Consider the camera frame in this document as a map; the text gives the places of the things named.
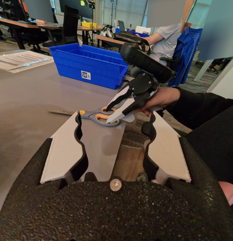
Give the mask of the grey orange scissors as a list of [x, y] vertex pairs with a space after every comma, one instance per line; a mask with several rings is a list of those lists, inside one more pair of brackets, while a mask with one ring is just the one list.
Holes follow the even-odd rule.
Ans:
[[109, 111], [106, 111], [106, 107], [99, 108], [93, 111], [85, 111], [80, 110], [79, 113], [82, 119], [89, 119], [93, 122], [97, 123], [98, 125], [105, 126], [105, 127], [116, 127], [120, 125], [120, 120], [116, 120], [113, 123], [106, 123], [108, 117], [113, 114], [116, 109], [113, 107]]

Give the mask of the large black display screen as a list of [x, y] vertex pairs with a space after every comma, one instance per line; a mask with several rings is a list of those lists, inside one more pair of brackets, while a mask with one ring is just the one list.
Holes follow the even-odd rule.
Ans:
[[65, 5], [78, 10], [78, 15], [82, 18], [93, 18], [95, 2], [91, 0], [59, 0], [61, 12], [64, 13]]

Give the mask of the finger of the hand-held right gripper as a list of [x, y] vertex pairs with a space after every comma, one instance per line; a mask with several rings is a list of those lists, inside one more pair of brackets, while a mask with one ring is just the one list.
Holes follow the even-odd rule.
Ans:
[[134, 98], [127, 98], [124, 99], [124, 103], [121, 107], [119, 107], [117, 110], [115, 110], [114, 113], [112, 113], [106, 123], [113, 123], [117, 120], [124, 120], [126, 122], [133, 122], [135, 120], [135, 115], [133, 111], [125, 111], [131, 104], [135, 102]]
[[129, 87], [125, 87], [120, 90], [111, 102], [107, 105], [105, 111], [111, 110], [115, 105], [120, 104], [121, 101], [128, 99], [132, 94], [132, 90]]

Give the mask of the person's black jacket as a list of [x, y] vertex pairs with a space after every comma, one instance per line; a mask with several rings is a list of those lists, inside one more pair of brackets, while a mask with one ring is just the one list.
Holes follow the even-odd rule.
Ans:
[[233, 105], [187, 134], [186, 139], [218, 181], [233, 184]]

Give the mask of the person's right hand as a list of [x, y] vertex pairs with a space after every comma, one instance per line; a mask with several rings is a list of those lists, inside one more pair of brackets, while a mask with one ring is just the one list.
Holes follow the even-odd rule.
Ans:
[[174, 106], [180, 98], [180, 91], [176, 88], [158, 87], [156, 93], [149, 98], [146, 103], [133, 111], [134, 114], [143, 112], [151, 117], [151, 111], [154, 107], [166, 108]]

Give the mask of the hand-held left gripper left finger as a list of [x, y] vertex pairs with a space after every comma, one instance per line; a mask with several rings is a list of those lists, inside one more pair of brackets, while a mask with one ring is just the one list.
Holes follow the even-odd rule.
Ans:
[[68, 184], [80, 182], [88, 169], [81, 127], [81, 115], [77, 111], [52, 135], [40, 184], [58, 179]]

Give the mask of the black bag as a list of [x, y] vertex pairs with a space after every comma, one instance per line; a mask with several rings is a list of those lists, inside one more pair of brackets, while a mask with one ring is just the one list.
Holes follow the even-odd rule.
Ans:
[[148, 41], [142, 37], [136, 36], [133, 33], [126, 32], [126, 31], [120, 31], [119, 33], [113, 34], [113, 39], [118, 40], [118, 41], [138, 44], [141, 47], [141, 50], [143, 52], [145, 52], [145, 47], [148, 46], [147, 55], [150, 55], [150, 53], [151, 53], [151, 48], [150, 48], [150, 44], [148, 43]]

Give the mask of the person's left hand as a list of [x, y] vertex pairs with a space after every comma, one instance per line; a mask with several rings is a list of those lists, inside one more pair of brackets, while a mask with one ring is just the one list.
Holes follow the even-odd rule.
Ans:
[[233, 205], [233, 184], [219, 181], [219, 185], [228, 201], [229, 206]]

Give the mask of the white box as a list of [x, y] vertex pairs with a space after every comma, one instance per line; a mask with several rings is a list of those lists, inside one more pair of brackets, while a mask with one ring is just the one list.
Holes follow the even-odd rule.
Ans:
[[143, 27], [143, 26], [136, 26], [135, 31], [140, 34], [150, 35], [151, 28]]

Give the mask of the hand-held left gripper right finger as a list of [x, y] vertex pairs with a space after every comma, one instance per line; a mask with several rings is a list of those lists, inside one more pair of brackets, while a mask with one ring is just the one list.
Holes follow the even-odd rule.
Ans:
[[190, 173], [179, 141], [180, 135], [153, 111], [142, 133], [150, 142], [146, 145], [143, 168], [148, 181], [165, 185], [169, 178], [191, 182]]

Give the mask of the laminated paper sheet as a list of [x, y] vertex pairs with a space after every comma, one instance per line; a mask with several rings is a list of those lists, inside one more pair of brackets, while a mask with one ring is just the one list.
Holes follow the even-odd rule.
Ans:
[[53, 57], [29, 50], [0, 53], [0, 70], [10, 73], [18, 73], [49, 63], [54, 63]]

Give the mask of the blue plastic bin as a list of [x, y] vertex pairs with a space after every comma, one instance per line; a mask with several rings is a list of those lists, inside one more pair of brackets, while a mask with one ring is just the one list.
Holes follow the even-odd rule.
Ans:
[[120, 53], [77, 43], [49, 47], [58, 74], [109, 89], [121, 86], [128, 64]]

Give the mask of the person's right forearm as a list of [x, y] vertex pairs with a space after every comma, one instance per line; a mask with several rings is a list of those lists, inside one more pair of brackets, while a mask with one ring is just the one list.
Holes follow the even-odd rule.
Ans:
[[193, 93], [180, 87], [179, 100], [163, 110], [167, 110], [179, 123], [192, 130], [233, 106], [233, 98], [228, 99], [214, 93]]

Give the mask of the blue jacket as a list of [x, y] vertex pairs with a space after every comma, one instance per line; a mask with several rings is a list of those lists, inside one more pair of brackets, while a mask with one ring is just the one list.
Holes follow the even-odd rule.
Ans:
[[202, 28], [194, 29], [187, 27], [179, 36], [172, 56], [175, 62], [170, 66], [177, 74], [175, 79], [168, 83], [168, 87], [179, 86], [186, 82], [202, 31]]

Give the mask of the black office chair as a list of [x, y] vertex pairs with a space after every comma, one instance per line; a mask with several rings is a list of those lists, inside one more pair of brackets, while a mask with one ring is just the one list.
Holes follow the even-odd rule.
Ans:
[[77, 34], [78, 20], [79, 20], [79, 11], [65, 4], [64, 21], [63, 21], [63, 29], [62, 29], [63, 43], [65, 45], [79, 43], [78, 34]]

